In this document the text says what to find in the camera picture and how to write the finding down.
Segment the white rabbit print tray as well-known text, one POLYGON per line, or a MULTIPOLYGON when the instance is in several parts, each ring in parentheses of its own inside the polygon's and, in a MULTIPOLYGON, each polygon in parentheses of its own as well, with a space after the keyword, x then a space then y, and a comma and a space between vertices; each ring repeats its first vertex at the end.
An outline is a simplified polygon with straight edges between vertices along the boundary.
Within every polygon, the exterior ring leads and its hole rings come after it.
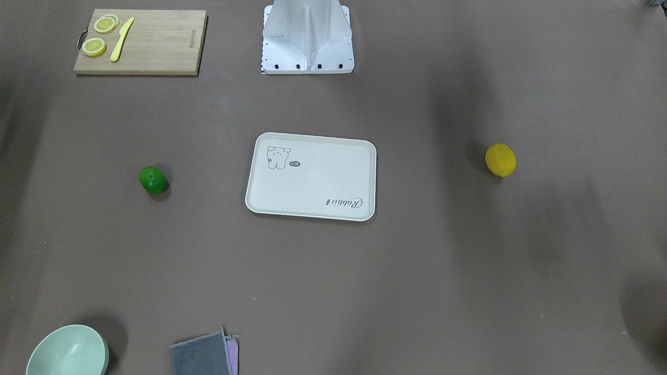
POLYGON ((364 222, 376 213, 377 149, 367 140, 266 132, 246 207, 257 214, 364 222))

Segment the grey folded cloth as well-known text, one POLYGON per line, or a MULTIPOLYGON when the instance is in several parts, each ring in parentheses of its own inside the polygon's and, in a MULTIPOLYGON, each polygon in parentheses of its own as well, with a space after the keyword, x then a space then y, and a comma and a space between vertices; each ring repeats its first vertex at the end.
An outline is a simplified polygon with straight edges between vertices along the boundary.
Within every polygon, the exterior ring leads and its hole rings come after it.
POLYGON ((170 346, 171 374, 238 374, 239 336, 224 329, 170 346))

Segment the yellow lemon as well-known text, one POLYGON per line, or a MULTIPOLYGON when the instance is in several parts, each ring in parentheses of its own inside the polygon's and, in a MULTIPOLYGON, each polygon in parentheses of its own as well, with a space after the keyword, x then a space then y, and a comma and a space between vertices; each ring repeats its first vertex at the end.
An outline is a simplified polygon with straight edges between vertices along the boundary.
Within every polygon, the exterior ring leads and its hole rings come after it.
POLYGON ((517 159, 508 145, 493 143, 486 150, 485 163, 493 175, 504 178, 514 173, 517 159))

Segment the green lime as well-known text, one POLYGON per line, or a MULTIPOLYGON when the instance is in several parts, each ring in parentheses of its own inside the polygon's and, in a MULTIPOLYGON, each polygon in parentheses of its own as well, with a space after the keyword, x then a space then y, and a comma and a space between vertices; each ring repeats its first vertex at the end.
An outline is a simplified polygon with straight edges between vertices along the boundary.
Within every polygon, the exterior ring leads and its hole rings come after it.
POLYGON ((160 194, 168 188, 168 180, 162 171, 155 166, 146 166, 140 171, 141 186, 148 194, 160 194))

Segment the yellow plastic knife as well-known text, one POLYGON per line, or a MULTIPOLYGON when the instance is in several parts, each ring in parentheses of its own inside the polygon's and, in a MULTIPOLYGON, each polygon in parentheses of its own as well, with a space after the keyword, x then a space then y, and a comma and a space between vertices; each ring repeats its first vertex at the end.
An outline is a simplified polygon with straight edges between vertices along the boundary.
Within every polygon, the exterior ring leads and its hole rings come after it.
POLYGON ((119 30, 119 40, 117 41, 114 49, 112 50, 112 54, 110 55, 110 62, 115 63, 119 60, 120 55, 123 51, 124 43, 126 41, 127 33, 129 32, 129 29, 131 28, 134 21, 135 17, 130 17, 119 30))

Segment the mint green bowl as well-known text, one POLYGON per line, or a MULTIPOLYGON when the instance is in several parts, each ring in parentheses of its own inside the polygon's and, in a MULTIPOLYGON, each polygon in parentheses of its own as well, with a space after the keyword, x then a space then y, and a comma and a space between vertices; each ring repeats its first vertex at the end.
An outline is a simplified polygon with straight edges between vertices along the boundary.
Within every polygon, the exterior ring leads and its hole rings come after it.
POLYGON ((110 352, 90 326, 71 324, 44 337, 33 350, 26 374, 105 374, 110 352))

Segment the lemon slice stacked pair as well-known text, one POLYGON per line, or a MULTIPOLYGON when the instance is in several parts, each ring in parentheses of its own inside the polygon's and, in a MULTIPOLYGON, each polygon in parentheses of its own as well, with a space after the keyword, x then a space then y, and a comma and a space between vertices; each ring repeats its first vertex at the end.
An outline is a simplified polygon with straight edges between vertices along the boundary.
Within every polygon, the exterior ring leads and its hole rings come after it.
POLYGON ((106 34, 114 31, 119 25, 119 17, 114 14, 106 14, 98 18, 93 24, 93 28, 100 34, 106 34))

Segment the bamboo cutting board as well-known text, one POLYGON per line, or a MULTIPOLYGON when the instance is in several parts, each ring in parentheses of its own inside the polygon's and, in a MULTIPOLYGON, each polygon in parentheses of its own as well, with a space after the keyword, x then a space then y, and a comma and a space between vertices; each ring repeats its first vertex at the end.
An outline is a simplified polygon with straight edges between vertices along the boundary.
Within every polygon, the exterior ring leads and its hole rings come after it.
POLYGON ((197 76, 202 59, 208 14, 205 10, 93 10, 87 38, 102 38, 107 50, 88 57, 79 52, 73 70, 76 74, 121 74, 122 76, 197 76), (119 17, 114 31, 100 34, 93 28, 103 15, 119 17), (110 55, 119 40, 119 30, 135 17, 117 62, 110 55))

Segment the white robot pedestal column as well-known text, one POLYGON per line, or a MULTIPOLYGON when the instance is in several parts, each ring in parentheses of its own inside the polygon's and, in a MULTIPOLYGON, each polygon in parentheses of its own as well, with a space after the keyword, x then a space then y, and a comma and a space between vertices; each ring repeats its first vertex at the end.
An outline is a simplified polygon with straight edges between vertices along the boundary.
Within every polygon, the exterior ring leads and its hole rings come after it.
POLYGON ((264 8, 263 74, 346 74, 354 67, 350 10, 339 1, 274 1, 264 8))

